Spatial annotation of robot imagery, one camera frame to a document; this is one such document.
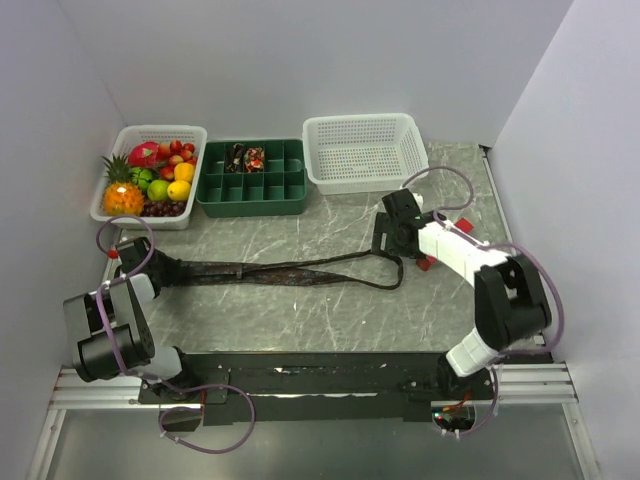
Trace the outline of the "brown floral necktie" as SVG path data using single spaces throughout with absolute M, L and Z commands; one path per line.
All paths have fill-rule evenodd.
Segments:
M 393 262 L 397 267 L 397 279 L 393 284 L 380 284 L 348 275 L 313 270 L 343 261 L 377 257 Z M 177 260 L 170 273 L 168 286 L 195 287 L 210 285 L 251 284 L 286 287 L 315 287 L 338 283 L 355 283 L 378 290 L 392 291 L 400 287 L 404 277 L 403 261 L 398 256 L 371 250 L 348 253 L 329 258 L 269 264 L 242 262 L 196 262 Z

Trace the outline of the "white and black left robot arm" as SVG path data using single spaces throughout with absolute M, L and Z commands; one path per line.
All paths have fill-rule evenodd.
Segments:
M 191 399 L 198 377 L 177 347 L 156 346 L 142 305 L 159 296 L 167 257 L 146 237 L 119 243 L 116 276 L 63 302 L 72 365 L 85 382 L 139 377 L 159 396 Z

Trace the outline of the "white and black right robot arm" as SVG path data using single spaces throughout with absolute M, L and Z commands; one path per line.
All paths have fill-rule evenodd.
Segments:
M 539 269 L 522 254 L 479 242 L 440 213 L 422 212 L 417 196 L 407 189 L 384 196 L 382 204 L 372 236 L 374 253 L 433 258 L 474 290 L 474 325 L 440 356 L 436 373 L 439 391 L 459 398 L 508 347 L 551 324 Z

